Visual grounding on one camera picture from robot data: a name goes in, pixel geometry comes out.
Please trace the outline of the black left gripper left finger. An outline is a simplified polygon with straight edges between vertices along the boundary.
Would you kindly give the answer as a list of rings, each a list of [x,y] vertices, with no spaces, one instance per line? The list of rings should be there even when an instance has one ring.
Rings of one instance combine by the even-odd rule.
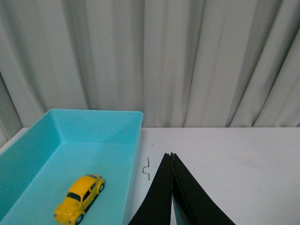
[[[171,157],[164,154],[152,184],[130,225],[169,225],[171,223],[173,171]]]

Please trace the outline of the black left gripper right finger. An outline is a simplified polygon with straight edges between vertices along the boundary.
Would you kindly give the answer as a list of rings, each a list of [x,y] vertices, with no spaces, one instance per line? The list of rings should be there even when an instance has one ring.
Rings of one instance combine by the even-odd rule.
[[[178,225],[232,225],[180,158],[172,153],[172,200]]]

